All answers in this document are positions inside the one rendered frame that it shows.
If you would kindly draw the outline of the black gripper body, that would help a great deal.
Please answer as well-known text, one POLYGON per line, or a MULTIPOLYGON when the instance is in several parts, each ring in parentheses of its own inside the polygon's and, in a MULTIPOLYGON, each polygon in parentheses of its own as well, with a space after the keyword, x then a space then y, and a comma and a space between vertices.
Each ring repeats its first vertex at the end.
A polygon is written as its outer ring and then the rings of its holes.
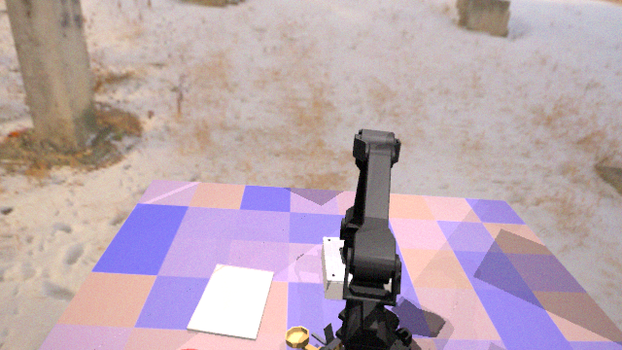
MULTIPOLYGON (((396 331, 397 327, 398 327, 398 323, 399 323, 399 319, 398 319, 397 315, 395 313, 393 313, 392 311, 390 311, 389 309, 387 309, 386 307, 384 307, 383 311, 384 311, 384 314, 385 314, 386 328, 388 330, 394 329, 396 331)), ((335 332, 335 336, 338 337, 341 340, 341 343, 343 343, 343 345, 344 345, 340 350, 345 350, 346 315, 347 315, 347 313, 346 313, 345 308, 338 313, 338 318, 343 321, 342 322, 342 327, 339 328, 335 332)), ((319 350, 331 350, 331 349, 328 346, 322 346, 319 350)))

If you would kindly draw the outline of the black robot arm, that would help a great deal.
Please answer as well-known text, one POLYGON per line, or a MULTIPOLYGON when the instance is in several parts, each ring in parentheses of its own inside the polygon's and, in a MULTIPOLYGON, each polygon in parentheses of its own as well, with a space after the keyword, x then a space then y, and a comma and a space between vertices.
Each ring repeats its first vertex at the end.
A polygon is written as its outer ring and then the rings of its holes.
POLYGON ((388 330, 384 306, 396 306, 402 262, 389 228, 391 168, 401 142, 390 131, 360 129, 353 157, 360 170, 354 206, 341 220, 339 248, 345 264, 345 350, 411 350, 408 328, 388 330), (352 280, 348 288, 349 273, 352 280), (392 292, 385 289, 392 277, 392 292))

